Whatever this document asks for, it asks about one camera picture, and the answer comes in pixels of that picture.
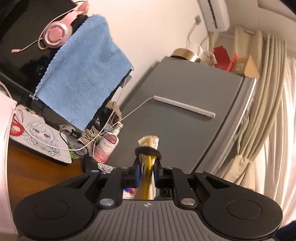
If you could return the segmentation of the white yellow woven bag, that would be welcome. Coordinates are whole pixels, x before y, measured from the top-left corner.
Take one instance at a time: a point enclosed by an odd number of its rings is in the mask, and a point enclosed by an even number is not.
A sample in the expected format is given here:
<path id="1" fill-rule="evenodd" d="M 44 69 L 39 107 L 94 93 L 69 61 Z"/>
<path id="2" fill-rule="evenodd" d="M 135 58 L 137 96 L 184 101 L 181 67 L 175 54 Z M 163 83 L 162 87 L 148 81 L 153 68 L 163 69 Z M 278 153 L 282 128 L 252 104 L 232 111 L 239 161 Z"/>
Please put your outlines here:
<path id="1" fill-rule="evenodd" d="M 144 136 L 138 141 L 138 144 L 140 147 L 150 147 L 157 150 L 159 146 L 159 138 L 151 135 Z M 142 174 L 139 187 L 135 190 L 133 198 L 137 200 L 153 200 L 156 196 L 153 174 L 156 157 L 148 154 L 140 154 L 139 160 Z"/>

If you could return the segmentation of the black elastic hair band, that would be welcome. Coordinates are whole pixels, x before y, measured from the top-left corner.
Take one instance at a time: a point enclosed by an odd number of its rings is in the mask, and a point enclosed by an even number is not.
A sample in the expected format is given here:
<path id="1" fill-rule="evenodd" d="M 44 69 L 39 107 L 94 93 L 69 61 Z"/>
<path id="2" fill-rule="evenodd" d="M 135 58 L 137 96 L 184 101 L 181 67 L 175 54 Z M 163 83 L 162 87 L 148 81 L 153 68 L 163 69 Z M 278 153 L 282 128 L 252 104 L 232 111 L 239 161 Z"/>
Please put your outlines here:
<path id="1" fill-rule="evenodd" d="M 147 147 L 147 146 L 137 147 L 135 149 L 135 155 L 137 158 L 140 156 L 140 154 L 143 154 L 146 156 L 153 156 L 159 160 L 162 158 L 160 151 L 158 151 L 157 149 L 154 149 L 152 147 Z"/>

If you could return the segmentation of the white pink lotion pump bottle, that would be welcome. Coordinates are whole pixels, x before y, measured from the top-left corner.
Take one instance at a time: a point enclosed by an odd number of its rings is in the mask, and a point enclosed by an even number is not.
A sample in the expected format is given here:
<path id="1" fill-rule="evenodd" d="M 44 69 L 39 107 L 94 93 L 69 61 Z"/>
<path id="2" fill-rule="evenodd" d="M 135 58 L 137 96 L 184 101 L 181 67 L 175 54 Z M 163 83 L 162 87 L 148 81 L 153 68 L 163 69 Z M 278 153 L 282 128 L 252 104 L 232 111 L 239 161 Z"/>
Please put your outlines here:
<path id="1" fill-rule="evenodd" d="M 122 127 L 123 124 L 118 122 L 111 131 L 106 132 L 102 136 L 94 150 L 94 159 L 96 162 L 105 163 L 107 161 L 119 142 L 118 134 Z"/>

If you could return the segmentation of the black computer mouse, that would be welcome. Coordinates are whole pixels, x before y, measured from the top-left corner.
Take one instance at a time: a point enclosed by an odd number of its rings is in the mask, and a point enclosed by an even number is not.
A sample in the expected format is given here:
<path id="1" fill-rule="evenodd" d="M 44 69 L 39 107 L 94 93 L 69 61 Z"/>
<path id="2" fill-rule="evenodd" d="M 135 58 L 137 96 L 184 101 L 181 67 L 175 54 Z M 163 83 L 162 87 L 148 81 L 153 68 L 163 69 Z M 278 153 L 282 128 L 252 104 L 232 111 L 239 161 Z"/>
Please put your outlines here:
<path id="1" fill-rule="evenodd" d="M 79 159 L 86 154 L 89 154 L 87 147 L 84 147 L 83 149 L 81 149 L 79 151 L 70 151 L 70 156 L 72 159 Z"/>

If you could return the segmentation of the grey refrigerator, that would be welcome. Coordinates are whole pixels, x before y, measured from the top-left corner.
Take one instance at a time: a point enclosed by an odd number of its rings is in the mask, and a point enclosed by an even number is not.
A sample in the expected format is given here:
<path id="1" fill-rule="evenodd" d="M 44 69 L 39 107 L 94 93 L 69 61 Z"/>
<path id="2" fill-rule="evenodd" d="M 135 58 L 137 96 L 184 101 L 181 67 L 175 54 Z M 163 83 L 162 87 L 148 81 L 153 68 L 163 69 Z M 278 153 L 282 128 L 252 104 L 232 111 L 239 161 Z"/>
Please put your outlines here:
<path id="1" fill-rule="evenodd" d="M 122 105 L 123 128 L 107 164 L 130 166 L 138 140 L 155 135 L 164 167 L 215 173 L 235 142 L 255 84 L 252 78 L 165 57 Z"/>

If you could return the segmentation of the beige curtain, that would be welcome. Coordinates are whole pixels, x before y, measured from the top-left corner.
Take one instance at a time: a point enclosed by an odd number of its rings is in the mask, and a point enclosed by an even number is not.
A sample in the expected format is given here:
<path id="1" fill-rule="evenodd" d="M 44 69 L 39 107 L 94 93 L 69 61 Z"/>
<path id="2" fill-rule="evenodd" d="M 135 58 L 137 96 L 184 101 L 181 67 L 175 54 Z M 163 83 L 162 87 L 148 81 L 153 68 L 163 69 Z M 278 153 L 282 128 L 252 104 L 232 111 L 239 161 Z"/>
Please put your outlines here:
<path id="1" fill-rule="evenodd" d="M 233 51 L 253 59 L 259 80 L 236 152 L 216 174 L 273 199 L 288 225 L 295 221 L 295 52 L 276 35 L 240 26 Z"/>

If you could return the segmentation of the anime girl mouse pad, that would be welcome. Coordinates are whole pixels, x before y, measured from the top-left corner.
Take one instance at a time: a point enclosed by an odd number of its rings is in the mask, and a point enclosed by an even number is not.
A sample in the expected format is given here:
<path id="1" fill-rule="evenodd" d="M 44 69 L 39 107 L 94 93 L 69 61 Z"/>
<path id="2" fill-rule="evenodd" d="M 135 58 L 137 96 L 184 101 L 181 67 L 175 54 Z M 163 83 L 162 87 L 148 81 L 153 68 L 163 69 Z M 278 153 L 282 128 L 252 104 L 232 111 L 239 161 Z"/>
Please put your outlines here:
<path id="1" fill-rule="evenodd" d="M 41 116 L 23 105 L 16 107 L 16 113 L 22 121 L 14 115 L 10 132 L 12 140 L 57 161 L 72 163 L 65 134 L 47 125 Z"/>

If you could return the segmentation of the gold lidded round tin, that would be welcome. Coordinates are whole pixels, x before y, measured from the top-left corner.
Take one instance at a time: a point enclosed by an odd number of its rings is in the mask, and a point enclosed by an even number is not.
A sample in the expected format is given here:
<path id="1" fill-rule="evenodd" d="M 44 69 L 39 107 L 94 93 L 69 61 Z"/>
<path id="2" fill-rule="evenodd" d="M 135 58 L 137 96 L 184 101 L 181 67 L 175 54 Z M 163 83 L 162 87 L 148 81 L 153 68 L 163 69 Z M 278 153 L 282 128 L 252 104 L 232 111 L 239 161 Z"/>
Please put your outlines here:
<path id="1" fill-rule="evenodd" d="M 170 57 L 200 63 L 201 59 L 193 51 L 186 48 L 178 48 L 173 51 Z"/>

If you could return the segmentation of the red box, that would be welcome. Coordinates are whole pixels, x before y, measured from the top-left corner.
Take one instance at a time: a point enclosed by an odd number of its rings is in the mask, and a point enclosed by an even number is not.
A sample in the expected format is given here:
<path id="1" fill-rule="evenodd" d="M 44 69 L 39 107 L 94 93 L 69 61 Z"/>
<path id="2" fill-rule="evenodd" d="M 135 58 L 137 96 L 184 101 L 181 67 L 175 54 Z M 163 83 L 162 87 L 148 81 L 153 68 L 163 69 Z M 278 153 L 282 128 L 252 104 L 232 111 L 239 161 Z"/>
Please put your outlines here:
<path id="1" fill-rule="evenodd" d="M 237 54 L 234 53 L 230 58 L 227 50 L 223 46 L 215 47 L 213 50 L 216 59 L 216 64 L 214 66 L 218 69 L 230 72 L 238 59 Z"/>

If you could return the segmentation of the blue microfiber cloth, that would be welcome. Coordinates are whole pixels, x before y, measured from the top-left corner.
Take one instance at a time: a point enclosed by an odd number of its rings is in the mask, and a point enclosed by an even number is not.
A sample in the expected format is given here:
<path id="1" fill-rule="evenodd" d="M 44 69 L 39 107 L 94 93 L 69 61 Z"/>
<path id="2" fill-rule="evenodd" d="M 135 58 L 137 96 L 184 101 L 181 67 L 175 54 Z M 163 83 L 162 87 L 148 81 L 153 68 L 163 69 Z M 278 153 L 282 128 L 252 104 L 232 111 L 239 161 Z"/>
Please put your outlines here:
<path id="1" fill-rule="evenodd" d="M 131 68 L 106 19 L 92 15 L 58 50 L 34 96 L 83 130 Z"/>

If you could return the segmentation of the brown cardboard box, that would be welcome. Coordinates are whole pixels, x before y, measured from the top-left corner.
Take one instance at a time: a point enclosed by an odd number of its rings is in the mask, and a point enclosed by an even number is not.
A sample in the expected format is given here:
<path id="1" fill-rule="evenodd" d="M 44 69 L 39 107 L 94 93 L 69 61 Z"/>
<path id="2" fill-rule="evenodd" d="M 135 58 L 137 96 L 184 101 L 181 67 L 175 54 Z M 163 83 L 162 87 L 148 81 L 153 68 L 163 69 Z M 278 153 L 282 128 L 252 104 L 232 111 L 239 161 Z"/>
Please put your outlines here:
<path id="1" fill-rule="evenodd" d="M 242 77 L 259 79 L 259 72 L 254 63 L 254 60 L 250 55 L 247 57 L 238 58 L 231 68 L 231 73 Z"/>

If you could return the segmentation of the white pink storage box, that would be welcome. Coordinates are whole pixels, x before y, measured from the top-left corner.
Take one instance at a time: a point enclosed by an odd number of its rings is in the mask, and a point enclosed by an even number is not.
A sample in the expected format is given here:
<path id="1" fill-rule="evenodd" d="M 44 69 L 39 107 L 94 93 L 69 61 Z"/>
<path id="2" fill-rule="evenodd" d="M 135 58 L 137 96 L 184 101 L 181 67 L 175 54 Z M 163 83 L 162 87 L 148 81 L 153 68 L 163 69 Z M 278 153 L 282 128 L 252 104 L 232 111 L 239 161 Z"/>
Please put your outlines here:
<path id="1" fill-rule="evenodd" d="M 1 179 L 1 240 L 17 240 L 8 190 L 8 146 L 16 101 L 1 93 L 0 179 Z"/>

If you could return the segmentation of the white air conditioner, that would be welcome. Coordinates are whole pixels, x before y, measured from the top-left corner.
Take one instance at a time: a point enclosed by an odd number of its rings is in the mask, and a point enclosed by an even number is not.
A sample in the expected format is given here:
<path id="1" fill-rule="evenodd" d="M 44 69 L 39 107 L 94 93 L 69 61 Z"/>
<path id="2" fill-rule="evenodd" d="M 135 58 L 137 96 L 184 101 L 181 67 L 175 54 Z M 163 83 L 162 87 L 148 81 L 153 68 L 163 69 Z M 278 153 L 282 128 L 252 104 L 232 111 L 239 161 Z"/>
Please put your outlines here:
<path id="1" fill-rule="evenodd" d="M 224 0 L 198 0 L 208 32 L 226 32 L 230 28 Z"/>

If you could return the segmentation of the pink cat ear headset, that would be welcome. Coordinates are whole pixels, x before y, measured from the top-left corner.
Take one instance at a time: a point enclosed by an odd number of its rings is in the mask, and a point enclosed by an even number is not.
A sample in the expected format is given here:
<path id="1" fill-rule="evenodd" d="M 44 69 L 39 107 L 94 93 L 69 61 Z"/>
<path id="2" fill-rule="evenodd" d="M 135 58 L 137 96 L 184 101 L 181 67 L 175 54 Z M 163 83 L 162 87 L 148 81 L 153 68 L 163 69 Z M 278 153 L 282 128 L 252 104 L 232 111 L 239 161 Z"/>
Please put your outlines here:
<path id="1" fill-rule="evenodd" d="M 67 42 L 73 33 L 72 23 L 78 16 L 85 16 L 88 13 L 88 1 L 78 1 L 76 6 L 69 11 L 62 13 L 51 20 L 40 33 L 38 39 L 23 49 L 12 49 L 11 53 L 20 53 L 37 44 L 39 50 L 55 49 Z"/>

